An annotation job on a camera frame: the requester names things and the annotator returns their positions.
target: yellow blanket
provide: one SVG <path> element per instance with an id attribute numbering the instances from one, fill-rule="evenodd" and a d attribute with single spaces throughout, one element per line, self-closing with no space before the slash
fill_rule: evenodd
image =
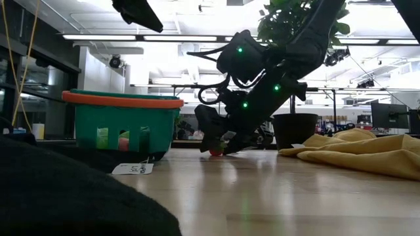
<path id="1" fill-rule="evenodd" d="M 376 138 L 354 128 L 332 138 L 313 135 L 305 147 L 282 149 L 279 154 L 304 161 L 420 180 L 420 140 L 408 135 Z"/>

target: paper tag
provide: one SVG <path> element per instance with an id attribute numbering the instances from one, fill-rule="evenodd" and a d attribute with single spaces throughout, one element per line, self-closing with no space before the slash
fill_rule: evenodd
<path id="1" fill-rule="evenodd" d="M 303 145 L 303 144 L 292 144 L 291 146 L 293 148 L 305 148 L 305 145 Z"/>
<path id="2" fill-rule="evenodd" d="M 115 169 L 112 171 L 112 174 L 150 174 L 152 173 L 153 165 L 153 163 L 122 163 L 115 167 Z"/>

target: houseplant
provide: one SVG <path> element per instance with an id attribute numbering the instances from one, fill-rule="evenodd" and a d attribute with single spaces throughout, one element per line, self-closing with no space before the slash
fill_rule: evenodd
<path id="1" fill-rule="evenodd" d="M 318 4 L 318 0 L 270 0 L 265 5 L 268 14 L 261 18 L 258 26 L 258 39 L 269 45 L 284 45 L 300 29 L 310 10 Z M 336 37 L 337 33 L 346 35 L 350 33 L 350 26 L 338 22 L 350 12 L 346 10 L 345 3 L 339 13 L 330 33 L 330 48 L 341 45 Z"/>

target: wooden table surface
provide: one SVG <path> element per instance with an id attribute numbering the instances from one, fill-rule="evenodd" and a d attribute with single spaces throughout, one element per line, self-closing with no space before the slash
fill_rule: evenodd
<path id="1" fill-rule="evenodd" d="M 172 149 L 147 176 L 115 176 L 168 208 L 184 236 L 420 235 L 420 183 L 276 151 Z"/>

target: black pot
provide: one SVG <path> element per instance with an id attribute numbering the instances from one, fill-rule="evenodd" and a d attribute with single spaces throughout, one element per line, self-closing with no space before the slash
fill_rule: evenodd
<path id="1" fill-rule="evenodd" d="M 292 148 L 292 144 L 302 144 L 315 134 L 318 115 L 294 113 L 275 115 L 273 120 L 277 149 Z"/>

